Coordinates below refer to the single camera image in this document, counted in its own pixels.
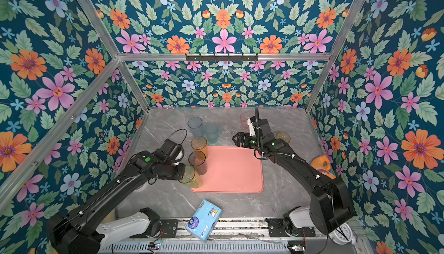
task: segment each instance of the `pink tray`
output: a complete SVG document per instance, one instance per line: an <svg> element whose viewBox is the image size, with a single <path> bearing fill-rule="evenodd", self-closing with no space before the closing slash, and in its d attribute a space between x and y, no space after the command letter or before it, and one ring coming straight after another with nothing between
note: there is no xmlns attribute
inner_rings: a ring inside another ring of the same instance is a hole
<svg viewBox="0 0 444 254"><path fill-rule="evenodd" d="M264 189L262 162L252 149L208 146L208 170L200 176L202 186L194 192L259 193Z"/></svg>

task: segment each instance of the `marble surface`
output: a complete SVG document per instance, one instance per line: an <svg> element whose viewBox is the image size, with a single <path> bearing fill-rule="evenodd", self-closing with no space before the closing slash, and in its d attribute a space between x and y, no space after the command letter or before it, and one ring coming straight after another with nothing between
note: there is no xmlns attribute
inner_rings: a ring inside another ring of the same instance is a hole
<svg viewBox="0 0 444 254"><path fill-rule="evenodd" d="M244 112L254 113L254 109L152 108L135 153L154 151L173 131L187 129L188 119L194 116L202 118L204 123L217 123L219 128L227 129L225 137L219 135L215 145L234 146L231 137L236 132L244 132L240 123L240 115ZM311 120L303 109L263 107L259 116L268 119L274 134L288 133L291 137L290 146L303 159L311 162L322 155ZM183 135L176 133L172 138L180 142ZM188 163L188 156L192 152L191 139L189 133L183 143L184 163ZM270 160L262 161L262 171L264 190L260 193L195 193L178 181L158 179L154 185L133 192L122 201L117 207L117 216L126 217L141 208L150 207L161 217L190 217L203 199L221 207L223 217L281 217L294 207L309 205L308 193L287 171Z"/></svg>

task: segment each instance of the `orange flower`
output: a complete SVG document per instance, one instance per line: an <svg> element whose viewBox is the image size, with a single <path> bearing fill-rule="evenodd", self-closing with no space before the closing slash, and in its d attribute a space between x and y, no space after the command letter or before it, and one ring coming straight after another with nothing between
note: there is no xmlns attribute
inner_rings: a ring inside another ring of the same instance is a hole
<svg viewBox="0 0 444 254"><path fill-rule="evenodd" d="M436 35L437 33L438 33L438 32L437 32L435 29L426 29L426 30L422 33L422 35L421 35L421 39L422 39L423 41L428 41L428 40L434 38L435 35Z"/></svg>
<svg viewBox="0 0 444 254"><path fill-rule="evenodd" d="M302 95L302 93L295 93L291 96L291 101L292 102L299 102L300 100L302 100L304 96Z"/></svg>
<svg viewBox="0 0 444 254"><path fill-rule="evenodd" d="M277 54L279 50L282 49L282 40L275 35L270 35L270 37L266 37L263 40L263 43L259 46L261 48L261 53L263 54Z"/></svg>
<svg viewBox="0 0 444 254"><path fill-rule="evenodd" d="M142 122L142 118L139 117L139 118L136 120L136 130L139 129L139 126L140 126L140 123L141 123L141 122Z"/></svg>
<svg viewBox="0 0 444 254"><path fill-rule="evenodd" d="M349 74L355 68L355 62L358 58L356 57L356 51L353 49L348 49L346 53L342 56L341 61L341 71L342 73Z"/></svg>
<svg viewBox="0 0 444 254"><path fill-rule="evenodd" d="M429 70L427 69L427 65L425 65L425 64L421 65L420 67L418 67L418 68L416 69L416 75L417 75L419 78L425 78L425 77L427 77L427 73L429 73Z"/></svg>
<svg viewBox="0 0 444 254"><path fill-rule="evenodd" d="M188 43L185 43L185 39L183 37L179 38L177 35L173 35L172 38L167 40L168 45L166 48L171 51L172 54L188 54L190 46Z"/></svg>
<svg viewBox="0 0 444 254"><path fill-rule="evenodd" d="M202 13L203 18L210 18L210 12L208 10L204 10Z"/></svg>
<svg viewBox="0 0 444 254"><path fill-rule="evenodd" d="M99 53L96 48L86 50L87 56L85 61L88 62L88 68L90 71L94 71L94 74L99 74L105 67L105 61L103 60L102 53Z"/></svg>
<svg viewBox="0 0 444 254"><path fill-rule="evenodd" d="M129 29L130 28L130 19L128 19L128 15L124 12L120 12L119 9L111 9L111 20L113 20L114 25L118 26L120 29Z"/></svg>
<svg viewBox="0 0 444 254"><path fill-rule="evenodd" d="M319 14L319 18L316 20L318 28L326 29L328 26L333 24L333 20L336 19L335 9L326 9L325 12Z"/></svg>
<svg viewBox="0 0 444 254"><path fill-rule="evenodd" d="M393 254L393 251L387 247L385 242L378 242L376 244L376 252L378 252L378 254Z"/></svg>
<svg viewBox="0 0 444 254"><path fill-rule="evenodd" d="M25 49L20 50L20 55L12 55L11 68L14 71L19 71L17 75L23 79L28 78L29 80L36 80L37 77L42 77L43 73L46 72L45 60L39 57L35 51L28 52Z"/></svg>
<svg viewBox="0 0 444 254"><path fill-rule="evenodd" d="M438 166L435 159L444 159L444 150L435 146L441 145L436 135L429 135L426 130L418 129L416 135L413 131L405 135L407 140L403 140L401 148L406 150L404 157L408 162L413 160L413 166L419 169L424 169L424 163L427 168L432 169Z"/></svg>
<svg viewBox="0 0 444 254"><path fill-rule="evenodd" d="M119 139L116 136L111 137L107 146L108 146L107 152L110 155L114 155L117 152L117 150L119 150L120 146Z"/></svg>
<svg viewBox="0 0 444 254"><path fill-rule="evenodd" d="M244 12L242 10L237 10L236 11L236 17L237 18L242 18L244 16L245 16L245 14L244 14Z"/></svg>
<svg viewBox="0 0 444 254"><path fill-rule="evenodd" d="M153 99L154 102L156 103L161 103L163 102L163 96L162 95L158 95L157 93L153 93L151 95L151 98Z"/></svg>
<svg viewBox="0 0 444 254"><path fill-rule="evenodd" d="M412 54L408 53L407 49L402 49L402 51L397 50L393 53L393 57L388 59L389 65L387 66L387 71L390 72L392 76L398 74L401 76L404 74L404 70L407 70L412 60Z"/></svg>
<svg viewBox="0 0 444 254"><path fill-rule="evenodd" d="M231 98L232 98L232 96L231 96L231 94L229 94L229 93L225 93L223 96L222 96L222 100L224 100L225 102L230 102L231 101Z"/></svg>
<svg viewBox="0 0 444 254"><path fill-rule="evenodd" d="M231 19L231 15L228 14L228 11L226 11L225 9L221 9L219 11L219 14L216 15L216 20L217 20L216 23L222 29L226 29L227 26L229 26L231 24L230 19Z"/></svg>
<svg viewBox="0 0 444 254"><path fill-rule="evenodd" d="M31 144L22 134L14 137L13 132L0 133L0 166L3 172L13 171L15 163L20 164L26 157L25 153L31 151Z"/></svg>
<svg viewBox="0 0 444 254"><path fill-rule="evenodd" d="M333 149L333 151L339 151L339 148L341 147L341 142L336 136L333 136L330 142L330 145Z"/></svg>

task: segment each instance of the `blue tissue package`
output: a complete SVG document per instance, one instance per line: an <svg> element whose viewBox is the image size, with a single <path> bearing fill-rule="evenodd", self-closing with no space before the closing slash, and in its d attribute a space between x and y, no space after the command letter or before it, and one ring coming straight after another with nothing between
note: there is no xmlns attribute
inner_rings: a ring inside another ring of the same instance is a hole
<svg viewBox="0 0 444 254"><path fill-rule="evenodd" d="M206 242L221 213L221 208L211 202L203 200L186 225L186 229L194 236Z"/></svg>

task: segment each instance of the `floral wallpaper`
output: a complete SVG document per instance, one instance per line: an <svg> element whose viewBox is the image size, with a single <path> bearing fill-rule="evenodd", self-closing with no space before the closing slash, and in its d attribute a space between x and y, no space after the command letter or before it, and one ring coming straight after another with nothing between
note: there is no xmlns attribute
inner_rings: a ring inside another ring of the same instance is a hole
<svg viewBox="0 0 444 254"><path fill-rule="evenodd" d="M128 64L150 106L304 107L324 63L135 61Z"/></svg>
<svg viewBox="0 0 444 254"><path fill-rule="evenodd" d="M444 0L368 0L311 110L378 254L444 252Z"/></svg>
<svg viewBox="0 0 444 254"><path fill-rule="evenodd" d="M56 253L45 223L78 207L116 176L142 117L116 70L3 211L0 253Z"/></svg>
<svg viewBox="0 0 444 254"><path fill-rule="evenodd" d="M352 0L92 2L121 52L316 53L330 51Z"/></svg>
<svg viewBox="0 0 444 254"><path fill-rule="evenodd" d="M0 0L0 183L110 59L75 0Z"/></svg>

